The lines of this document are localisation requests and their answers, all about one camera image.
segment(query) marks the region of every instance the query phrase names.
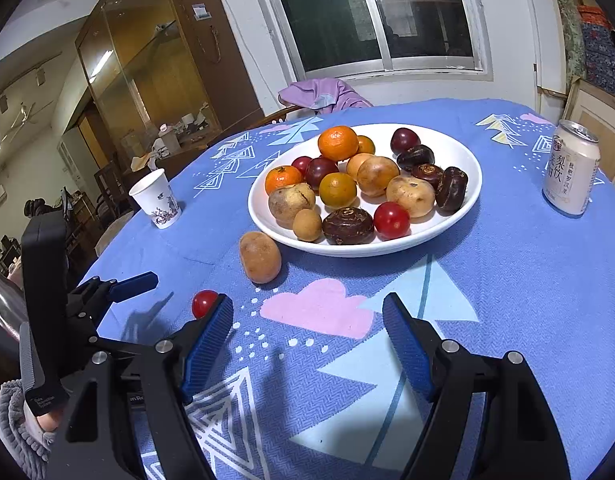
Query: cherry tomato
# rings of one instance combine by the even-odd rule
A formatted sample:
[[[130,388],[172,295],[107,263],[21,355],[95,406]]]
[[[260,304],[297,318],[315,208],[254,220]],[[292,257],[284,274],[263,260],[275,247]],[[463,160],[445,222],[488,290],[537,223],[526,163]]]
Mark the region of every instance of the cherry tomato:
[[[218,293],[213,290],[201,290],[196,293],[194,299],[191,300],[191,313],[194,314],[196,319],[205,316],[209,309],[218,298]]]
[[[374,227],[383,238],[400,238],[410,229],[410,214],[396,202],[383,202],[374,212]]]
[[[299,156],[297,160],[292,162],[292,166],[294,166],[297,170],[301,172],[303,178],[305,178],[305,171],[307,171],[307,167],[309,163],[312,162],[312,157],[310,156]]]

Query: patterned fabric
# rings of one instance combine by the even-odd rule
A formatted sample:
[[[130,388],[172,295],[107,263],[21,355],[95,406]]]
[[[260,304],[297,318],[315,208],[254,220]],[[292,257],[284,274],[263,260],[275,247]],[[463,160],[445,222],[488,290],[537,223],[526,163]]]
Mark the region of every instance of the patterned fabric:
[[[563,23],[563,39],[565,40],[566,85],[565,93],[569,93],[570,85],[575,77],[585,79],[585,44],[581,30],[581,15],[574,0],[556,0]]]
[[[483,170],[476,205],[395,254],[327,258],[279,246],[280,276],[252,284],[238,242],[256,229],[247,207],[254,179],[327,128],[373,123],[417,124],[463,143]],[[159,276],[155,290],[114,305],[99,333],[153,344],[192,319],[197,291],[224,292],[234,324],[187,406],[218,480],[398,480],[430,408],[383,325],[382,301],[394,291],[412,316],[471,352],[520,351],[553,411],[572,480],[585,480],[615,441],[615,189],[599,173],[581,218],[556,212],[541,194],[554,129],[510,102],[434,100],[237,134],[172,180],[184,203],[174,225],[158,230],[139,212],[92,266],[87,277]],[[309,306],[314,319],[304,316]],[[471,466],[473,419],[456,479]],[[161,480],[144,417],[137,428],[146,473]]]
[[[615,47],[609,28],[583,23],[588,81],[615,96]]]
[[[601,27],[611,28],[609,21],[605,17],[605,12],[600,7],[581,5],[578,9],[583,23],[593,23]]]

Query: potato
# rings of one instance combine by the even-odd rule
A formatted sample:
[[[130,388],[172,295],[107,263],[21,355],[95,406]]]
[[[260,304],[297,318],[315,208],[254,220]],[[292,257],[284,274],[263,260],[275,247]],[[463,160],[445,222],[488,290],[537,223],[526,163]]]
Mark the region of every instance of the potato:
[[[301,209],[313,209],[316,195],[309,184],[283,186],[271,192],[268,205],[272,216],[283,226],[291,227]]]
[[[371,153],[357,153],[350,158],[350,160],[348,160],[347,167],[345,168],[346,173],[356,180],[361,164],[372,156],[373,155]]]
[[[434,207],[434,188],[414,176],[396,176],[387,186],[387,200],[396,202],[410,214],[410,218],[427,215]]]
[[[381,196],[390,180],[400,174],[401,170],[391,158],[371,156],[361,164],[356,181],[367,196]]]
[[[292,231],[296,238],[304,242],[313,242],[323,233],[321,216],[313,209],[301,209],[294,218]]]
[[[245,233],[238,244],[242,270],[254,283],[268,283],[280,272],[280,251],[267,234]]]

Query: hand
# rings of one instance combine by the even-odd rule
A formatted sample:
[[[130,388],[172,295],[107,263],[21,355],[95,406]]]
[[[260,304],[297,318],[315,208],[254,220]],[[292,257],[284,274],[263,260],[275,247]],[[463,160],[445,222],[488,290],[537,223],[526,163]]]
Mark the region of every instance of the hand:
[[[63,408],[52,410],[51,412],[36,418],[36,421],[41,429],[43,431],[47,431],[48,433],[56,431],[56,428],[58,428],[61,420],[63,420]]]

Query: wooden cabinet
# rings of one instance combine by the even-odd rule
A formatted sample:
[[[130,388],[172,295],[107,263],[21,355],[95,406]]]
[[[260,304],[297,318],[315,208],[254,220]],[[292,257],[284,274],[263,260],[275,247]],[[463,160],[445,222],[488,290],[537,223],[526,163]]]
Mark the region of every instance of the wooden cabinet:
[[[204,19],[194,4],[205,4]],[[76,46],[123,166],[162,124],[192,115],[187,130],[212,144],[263,117],[220,0],[100,0]]]

